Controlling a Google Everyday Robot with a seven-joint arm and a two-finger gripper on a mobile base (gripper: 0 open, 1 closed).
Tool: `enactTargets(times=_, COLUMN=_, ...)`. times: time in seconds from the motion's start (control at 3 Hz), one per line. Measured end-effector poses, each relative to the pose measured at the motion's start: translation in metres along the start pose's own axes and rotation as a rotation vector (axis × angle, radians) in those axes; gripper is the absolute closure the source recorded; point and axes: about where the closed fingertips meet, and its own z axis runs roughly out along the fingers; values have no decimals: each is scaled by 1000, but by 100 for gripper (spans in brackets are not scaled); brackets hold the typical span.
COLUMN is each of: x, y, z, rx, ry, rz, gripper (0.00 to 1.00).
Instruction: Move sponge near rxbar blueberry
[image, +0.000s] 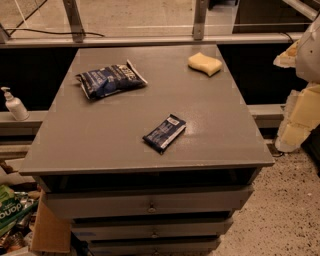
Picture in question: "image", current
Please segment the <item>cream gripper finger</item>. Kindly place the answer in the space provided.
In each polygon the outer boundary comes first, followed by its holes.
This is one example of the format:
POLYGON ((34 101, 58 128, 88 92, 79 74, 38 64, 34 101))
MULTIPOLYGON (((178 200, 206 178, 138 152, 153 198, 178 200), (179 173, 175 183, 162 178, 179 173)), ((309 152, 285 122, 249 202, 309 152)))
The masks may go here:
POLYGON ((295 68, 298 44, 299 41, 295 41, 284 52, 277 55, 273 64, 281 68, 295 68))
POLYGON ((276 149, 293 152, 320 124, 320 84, 309 83, 302 91, 292 90, 287 98, 276 149))

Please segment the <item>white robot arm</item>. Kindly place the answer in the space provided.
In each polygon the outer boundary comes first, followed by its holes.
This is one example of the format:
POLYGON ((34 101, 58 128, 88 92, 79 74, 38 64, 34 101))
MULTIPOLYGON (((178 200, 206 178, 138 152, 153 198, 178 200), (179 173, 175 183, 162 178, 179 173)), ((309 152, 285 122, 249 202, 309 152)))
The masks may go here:
POLYGON ((294 68, 296 76, 308 82, 303 90, 290 92, 277 132, 276 149, 292 152, 320 124, 320 17, 273 64, 294 68))

